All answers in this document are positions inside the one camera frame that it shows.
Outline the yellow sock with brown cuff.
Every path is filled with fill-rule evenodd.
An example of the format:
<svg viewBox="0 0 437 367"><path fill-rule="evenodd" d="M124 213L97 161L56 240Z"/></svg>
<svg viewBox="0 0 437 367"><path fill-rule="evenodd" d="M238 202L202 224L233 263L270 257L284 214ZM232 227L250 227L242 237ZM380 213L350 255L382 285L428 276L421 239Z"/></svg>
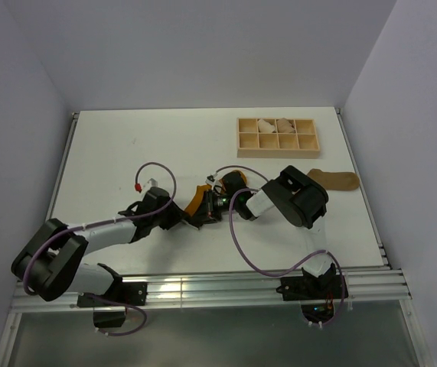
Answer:
<svg viewBox="0 0 437 367"><path fill-rule="evenodd" d="M204 214L202 213L202 203L204 192L207 189L213 189L209 185L205 184L202 186L197 186L195 195L188 206L184 209L184 211L190 216L189 223L196 229L200 229L204 225L202 219L204 218Z"/></svg>

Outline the wooden compartment tray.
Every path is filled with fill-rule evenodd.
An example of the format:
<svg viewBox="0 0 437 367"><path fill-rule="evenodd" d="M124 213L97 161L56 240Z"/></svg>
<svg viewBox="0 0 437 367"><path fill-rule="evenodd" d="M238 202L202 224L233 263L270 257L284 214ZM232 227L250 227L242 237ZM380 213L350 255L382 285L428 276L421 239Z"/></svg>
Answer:
<svg viewBox="0 0 437 367"><path fill-rule="evenodd" d="M259 133L257 120L274 123L278 118L238 118L236 121L237 157L239 158L319 158L321 148L314 119L288 119L295 134Z"/></svg>

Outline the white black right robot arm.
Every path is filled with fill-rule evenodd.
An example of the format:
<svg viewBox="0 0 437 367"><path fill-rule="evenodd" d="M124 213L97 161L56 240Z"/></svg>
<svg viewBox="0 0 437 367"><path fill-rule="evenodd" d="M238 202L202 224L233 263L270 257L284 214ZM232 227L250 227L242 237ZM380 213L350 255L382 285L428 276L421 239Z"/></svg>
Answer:
<svg viewBox="0 0 437 367"><path fill-rule="evenodd" d="M331 288L338 263L327 250L324 217L329 201L327 191L313 179L292 165L284 168L275 179L267 179L258 190L248 187L242 171L246 168L231 165L231 172L218 178L217 174L207 177L210 188L203 193L200 208L205 210L211 221L221 219L224 211L236 212L242 219L253 221L265 212L275 208L305 237L308 254L281 273L262 270L253 264L242 250L229 217L229 229L233 243L242 259L254 271L271 278L284 277L301 269L305 277L305 291L314 298L320 298Z"/></svg>

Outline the rolled beige sock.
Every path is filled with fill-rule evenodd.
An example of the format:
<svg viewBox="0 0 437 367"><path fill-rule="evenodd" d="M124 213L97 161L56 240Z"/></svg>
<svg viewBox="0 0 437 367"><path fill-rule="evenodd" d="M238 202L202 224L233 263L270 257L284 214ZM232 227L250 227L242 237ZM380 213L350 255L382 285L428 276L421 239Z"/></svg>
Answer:
<svg viewBox="0 0 437 367"><path fill-rule="evenodd" d="M277 132L281 134L295 134L295 127L292 121L281 118L276 120Z"/></svg>

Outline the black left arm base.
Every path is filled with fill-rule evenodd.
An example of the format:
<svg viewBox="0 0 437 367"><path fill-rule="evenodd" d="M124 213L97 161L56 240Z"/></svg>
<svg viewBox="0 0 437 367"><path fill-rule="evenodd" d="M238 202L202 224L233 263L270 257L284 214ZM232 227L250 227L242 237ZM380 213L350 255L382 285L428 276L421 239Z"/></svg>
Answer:
<svg viewBox="0 0 437 367"><path fill-rule="evenodd" d="M103 295L81 294L77 298L79 308L93 309L93 325L99 331L109 334L119 333L131 313L140 313L143 321L139 328L146 322L146 313L141 309L146 303L148 283L122 282L111 287Z"/></svg>

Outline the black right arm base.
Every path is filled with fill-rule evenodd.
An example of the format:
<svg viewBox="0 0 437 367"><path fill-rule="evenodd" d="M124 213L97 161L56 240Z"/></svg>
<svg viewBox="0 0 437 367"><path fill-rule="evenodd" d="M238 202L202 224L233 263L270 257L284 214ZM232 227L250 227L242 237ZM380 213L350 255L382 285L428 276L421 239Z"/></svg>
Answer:
<svg viewBox="0 0 437 367"><path fill-rule="evenodd" d="M302 270L301 276L280 278L276 293L283 301L299 301L302 316L318 327L334 319L349 295L345 278L335 264L318 277Z"/></svg>

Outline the rolled cream sock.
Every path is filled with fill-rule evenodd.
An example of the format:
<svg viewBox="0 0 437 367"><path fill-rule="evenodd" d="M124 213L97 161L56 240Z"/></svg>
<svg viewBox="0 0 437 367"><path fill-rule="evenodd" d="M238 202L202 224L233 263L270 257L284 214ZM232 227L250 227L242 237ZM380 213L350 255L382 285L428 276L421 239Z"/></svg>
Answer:
<svg viewBox="0 0 437 367"><path fill-rule="evenodd" d="M265 119L257 120L257 128L259 133L272 134L276 133L276 126L274 123L268 122Z"/></svg>

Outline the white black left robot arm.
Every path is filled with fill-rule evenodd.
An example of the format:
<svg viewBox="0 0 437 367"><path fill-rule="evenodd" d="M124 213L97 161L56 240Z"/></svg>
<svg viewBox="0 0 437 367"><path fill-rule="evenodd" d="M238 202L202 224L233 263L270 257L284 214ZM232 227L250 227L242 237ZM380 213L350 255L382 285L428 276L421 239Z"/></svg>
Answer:
<svg viewBox="0 0 437 367"><path fill-rule="evenodd" d="M11 272L45 301L72 291L93 294L103 304L113 305L126 297L122 275L103 263L84 264L83 257L137 242L156 227L169 230L187 218L166 190L151 187L114 219L74 227L49 219L16 256Z"/></svg>

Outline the aluminium rail frame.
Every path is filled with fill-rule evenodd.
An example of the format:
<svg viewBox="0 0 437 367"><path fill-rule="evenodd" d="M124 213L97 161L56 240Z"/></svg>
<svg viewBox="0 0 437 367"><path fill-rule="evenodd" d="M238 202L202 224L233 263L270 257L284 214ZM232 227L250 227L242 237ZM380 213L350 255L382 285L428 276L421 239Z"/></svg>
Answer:
<svg viewBox="0 0 437 367"><path fill-rule="evenodd" d="M311 343L315 336L337 338L330 352L315 346L306 350L310 365L333 366L430 366L423 334L413 309L412 295L404 273L388 261L381 266L346 267L343 270L348 298L333 326L315 329L306 322L287 323L280 330L268 328L269 342L279 348L279 337L299 336ZM145 310L151 318L151 337L169 329L169 314L176 311L176 327L186 330L184 318L193 315L211 318L216 312L236 315L241 310L264 309L284 319L299 301L285 302L275 292L276 278L253 271L222 271L190 274L129 274L131 283L146 283ZM53 326L62 330L69 315L86 316L87 308L76 305L75 293L45 303L24 295L17 287L9 307L0 342L0 366L44 365L57 350L55 343L42 343L39 331Z"/></svg>

